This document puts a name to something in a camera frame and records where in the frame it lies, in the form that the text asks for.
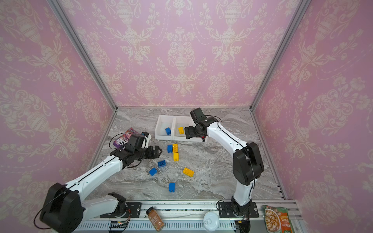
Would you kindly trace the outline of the blue studded lego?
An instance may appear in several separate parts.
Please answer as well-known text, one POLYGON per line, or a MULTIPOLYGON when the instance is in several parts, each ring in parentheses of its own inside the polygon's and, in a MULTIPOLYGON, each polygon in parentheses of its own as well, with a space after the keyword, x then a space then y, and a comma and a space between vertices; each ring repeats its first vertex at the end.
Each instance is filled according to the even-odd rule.
POLYGON ((167 165, 167 163, 166 163, 165 160, 159 161, 157 164, 158 164, 159 168, 163 168, 163 167, 165 167, 167 165))

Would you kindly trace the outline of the yellow square lego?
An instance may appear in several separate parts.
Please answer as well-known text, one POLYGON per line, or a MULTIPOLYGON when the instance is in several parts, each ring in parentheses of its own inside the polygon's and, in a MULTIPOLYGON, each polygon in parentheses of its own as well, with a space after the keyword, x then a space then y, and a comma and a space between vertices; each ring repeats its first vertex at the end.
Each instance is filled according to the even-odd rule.
POLYGON ((179 161, 179 153, 176 152, 176 153, 173 154, 173 160, 174 161, 179 161))

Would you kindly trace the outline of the white three-compartment bin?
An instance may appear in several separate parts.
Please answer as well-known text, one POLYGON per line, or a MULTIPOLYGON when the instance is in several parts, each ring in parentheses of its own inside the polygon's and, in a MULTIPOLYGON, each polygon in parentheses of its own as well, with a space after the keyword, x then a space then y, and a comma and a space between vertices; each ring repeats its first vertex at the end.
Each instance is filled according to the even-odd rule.
POLYGON ((179 128, 195 126, 190 116, 167 116, 159 115, 155 127, 155 139, 167 141, 202 142, 199 137, 186 139, 185 133, 181 134, 179 128))

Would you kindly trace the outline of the yellow long lego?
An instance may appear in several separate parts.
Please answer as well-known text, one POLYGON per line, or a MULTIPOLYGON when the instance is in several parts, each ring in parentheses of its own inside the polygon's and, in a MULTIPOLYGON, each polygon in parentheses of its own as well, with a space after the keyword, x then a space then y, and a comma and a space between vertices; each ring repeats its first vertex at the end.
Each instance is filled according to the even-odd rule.
POLYGON ((173 144, 173 153, 178 153, 178 144, 173 144))
POLYGON ((187 175, 188 177, 193 177, 195 172, 193 170, 188 169, 188 168, 184 168, 183 173, 185 175, 187 175))

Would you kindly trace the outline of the blue lego bottom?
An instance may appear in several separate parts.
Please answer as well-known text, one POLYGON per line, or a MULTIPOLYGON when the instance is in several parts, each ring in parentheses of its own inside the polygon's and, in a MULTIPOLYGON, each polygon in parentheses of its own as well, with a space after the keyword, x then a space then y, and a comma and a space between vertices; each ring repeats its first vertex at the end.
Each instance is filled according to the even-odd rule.
POLYGON ((175 183, 169 183, 169 192, 175 192, 175 183))

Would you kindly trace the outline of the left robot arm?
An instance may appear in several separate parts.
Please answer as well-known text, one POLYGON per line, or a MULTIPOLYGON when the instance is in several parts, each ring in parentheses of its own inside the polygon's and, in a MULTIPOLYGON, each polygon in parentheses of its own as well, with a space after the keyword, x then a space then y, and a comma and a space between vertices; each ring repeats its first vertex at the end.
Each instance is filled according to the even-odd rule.
POLYGON ((35 215, 46 224, 45 229, 72 233, 82 222, 102 215, 114 218, 131 217, 126 198, 115 192, 94 200, 89 194, 112 175, 125 168, 134 168, 135 161, 157 159, 163 150, 150 146, 147 132, 130 135, 128 142, 115 148, 100 164, 83 175, 65 183, 55 183, 46 195, 44 205, 35 215))

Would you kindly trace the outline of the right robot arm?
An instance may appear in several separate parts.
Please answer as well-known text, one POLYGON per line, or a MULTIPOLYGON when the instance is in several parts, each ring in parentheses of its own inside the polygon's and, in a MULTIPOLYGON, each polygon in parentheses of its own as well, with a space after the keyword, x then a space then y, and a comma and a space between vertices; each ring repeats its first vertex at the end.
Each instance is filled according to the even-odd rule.
POLYGON ((232 171, 237 185, 231 205, 235 215, 247 216, 257 180, 264 171, 259 146, 254 142, 245 142, 234 136, 213 116, 193 116, 192 119, 195 125, 185 128, 186 139, 199 137, 205 140, 206 137, 210 137, 232 155, 232 171))

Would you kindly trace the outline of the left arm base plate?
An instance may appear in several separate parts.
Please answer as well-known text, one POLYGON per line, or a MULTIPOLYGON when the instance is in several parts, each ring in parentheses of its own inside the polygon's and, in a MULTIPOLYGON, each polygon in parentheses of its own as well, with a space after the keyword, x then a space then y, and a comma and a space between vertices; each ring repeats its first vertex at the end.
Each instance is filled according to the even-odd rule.
POLYGON ((100 215, 100 218, 139 218, 141 213, 142 203, 129 202, 120 204, 114 212, 100 215))

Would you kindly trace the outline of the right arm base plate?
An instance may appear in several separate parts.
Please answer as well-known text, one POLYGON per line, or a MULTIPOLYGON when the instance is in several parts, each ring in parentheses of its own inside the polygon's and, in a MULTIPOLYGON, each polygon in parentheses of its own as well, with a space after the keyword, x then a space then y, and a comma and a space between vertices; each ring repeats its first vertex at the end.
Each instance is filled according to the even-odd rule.
POLYGON ((218 201, 216 208, 220 218, 258 218, 258 208, 255 202, 249 202, 245 206, 239 206, 232 202, 218 201))

